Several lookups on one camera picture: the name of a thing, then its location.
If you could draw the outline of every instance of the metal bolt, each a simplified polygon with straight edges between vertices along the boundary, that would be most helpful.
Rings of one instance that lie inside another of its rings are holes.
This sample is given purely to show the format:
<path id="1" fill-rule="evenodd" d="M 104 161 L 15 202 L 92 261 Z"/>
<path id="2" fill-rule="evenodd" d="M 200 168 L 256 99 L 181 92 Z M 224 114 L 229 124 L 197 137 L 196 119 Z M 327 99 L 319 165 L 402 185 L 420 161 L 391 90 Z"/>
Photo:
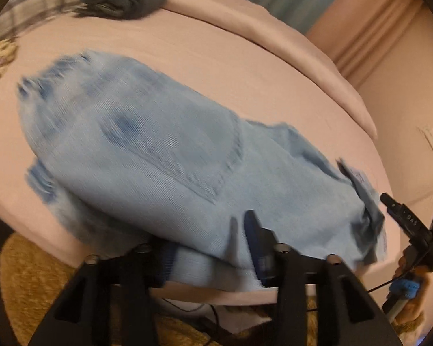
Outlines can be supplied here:
<path id="1" fill-rule="evenodd" d="M 88 255 L 85 258 L 85 262 L 89 265 L 95 265 L 98 264 L 98 261 L 100 260 L 98 255 Z"/>
<path id="2" fill-rule="evenodd" d="M 152 247 L 147 243 L 143 243 L 142 245 L 139 245 L 138 247 L 135 248 L 135 252 L 138 254 L 146 254 L 151 251 L 152 251 Z"/>
<path id="3" fill-rule="evenodd" d="M 276 252 L 285 254 L 290 251 L 290 246 L 286 245 L 285 243 L 277 243 L 274 245 L 274 250 Z"/>
<path id="4" fill-rule="evenodd" d="M 338 255 L 329 255 L 327 257 L 327 262 L 330 264 L 341 264 L 342 263 L 342 258 Z"/>

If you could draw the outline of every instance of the light blue denim jeans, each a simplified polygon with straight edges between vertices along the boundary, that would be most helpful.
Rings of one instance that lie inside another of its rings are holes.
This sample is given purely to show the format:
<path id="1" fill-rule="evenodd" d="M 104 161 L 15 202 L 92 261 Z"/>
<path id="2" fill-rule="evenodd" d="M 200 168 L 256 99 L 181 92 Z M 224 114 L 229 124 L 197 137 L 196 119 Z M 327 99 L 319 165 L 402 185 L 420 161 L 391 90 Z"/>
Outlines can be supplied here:
<path id="1" fill-rule="evenodd" d="M 182 246 L 174 281 L 254 290 L 248 209 L 305 255 L 337 254 L 354 267 L 385 254 L 365 176 L 334 168 L 285 123 L 243 120 L 134 59 L 93 51 L 24 78 L 18 95 L 38 158 L 29 183 L 102 255 L 153 234 Z"/>

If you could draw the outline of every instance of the folded dark garment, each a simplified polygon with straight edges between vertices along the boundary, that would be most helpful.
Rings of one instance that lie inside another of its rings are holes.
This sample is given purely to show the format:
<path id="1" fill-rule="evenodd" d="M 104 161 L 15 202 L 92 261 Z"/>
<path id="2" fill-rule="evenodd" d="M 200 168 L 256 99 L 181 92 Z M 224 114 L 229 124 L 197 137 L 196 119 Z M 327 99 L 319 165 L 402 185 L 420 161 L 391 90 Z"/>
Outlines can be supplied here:
<path id="1" fill-rule="evenodd" d="M 114 19 L 137 19 L 159 9 L 165 0 L 81 0 L 79 16 Z"/>

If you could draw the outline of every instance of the hand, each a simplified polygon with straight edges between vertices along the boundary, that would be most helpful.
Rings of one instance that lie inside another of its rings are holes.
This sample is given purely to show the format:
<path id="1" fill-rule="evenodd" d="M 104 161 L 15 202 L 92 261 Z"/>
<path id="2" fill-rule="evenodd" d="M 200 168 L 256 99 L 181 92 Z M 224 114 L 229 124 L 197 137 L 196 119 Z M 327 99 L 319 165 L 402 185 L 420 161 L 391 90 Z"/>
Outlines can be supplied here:
<path id="1" fill-rule="evenodd" d="M 397 277 L 404 272 L 404 266 L 406 265 L 406 258 L 404 256 L 400 258 L 398 265 L 399 267 L 396 269 L 393 277 Z M 419 317 L 423 310 L 428 288 L 431 284 L 431 276 L 428 267 L 416 267 L 412 269 L 412 273 L 421 278 L 420 289 L 417 293 L 417 296 L 407 302 L 402 311 L 396 316 L 395 322 L 397 324 L 414 321 Z"/>

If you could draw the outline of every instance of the bed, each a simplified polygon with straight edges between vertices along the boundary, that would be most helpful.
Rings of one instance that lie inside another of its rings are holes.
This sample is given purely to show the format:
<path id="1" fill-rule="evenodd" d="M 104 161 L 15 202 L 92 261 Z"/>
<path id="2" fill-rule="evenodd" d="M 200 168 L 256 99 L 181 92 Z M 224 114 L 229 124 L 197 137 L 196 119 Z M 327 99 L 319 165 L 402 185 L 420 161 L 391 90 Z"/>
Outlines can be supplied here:
<path id="1" fill-rule="evenodd" d="M 287 122 L 331 162 L 344 158 L 378 192 L 391 192 L 359 94 L 305 37 L 246 0 L 167 0 L 164 9 L 132 21 L 61 14 L 18 44 L 16 60 L 0 79 L 0 218 L 71 266 L 93 251 L 57 222 L 24 179 L 35 157 L 21 132 L 16 84 L 86 48 L 134 57 L 243 118 Z M 385 233 L 387 258 L 370 271 L 394 261 L 400 250 L 400 231 L 389 216 Z M 223 292 L 177 282 L 153 294 L 231 305 L 276 301 L 274 290 Z"/>

